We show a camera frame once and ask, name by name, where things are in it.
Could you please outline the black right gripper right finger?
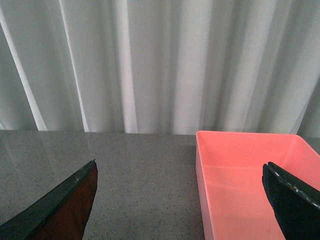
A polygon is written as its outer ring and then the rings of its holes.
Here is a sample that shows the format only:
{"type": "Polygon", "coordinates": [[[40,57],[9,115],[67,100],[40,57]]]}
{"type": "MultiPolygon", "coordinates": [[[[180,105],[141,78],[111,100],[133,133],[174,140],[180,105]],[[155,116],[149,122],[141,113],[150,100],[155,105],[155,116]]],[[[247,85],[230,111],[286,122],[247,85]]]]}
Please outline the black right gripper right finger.
{"type": "Polygon", "coordinates": [[[287,240],[320,238],[320,191],[273,162],[262,167],[262,184],[287,240]]]}

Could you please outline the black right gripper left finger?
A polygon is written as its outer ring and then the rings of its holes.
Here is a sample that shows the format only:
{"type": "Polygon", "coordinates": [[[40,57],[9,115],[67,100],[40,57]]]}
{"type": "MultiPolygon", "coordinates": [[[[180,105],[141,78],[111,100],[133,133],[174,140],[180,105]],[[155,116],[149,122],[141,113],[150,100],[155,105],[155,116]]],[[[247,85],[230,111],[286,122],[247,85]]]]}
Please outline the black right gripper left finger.
{"type": "Polygon", "coordinates": [[[98,187],[88,162],[27,209],[0,226],[2,240],[81,240],[98,187]]]}

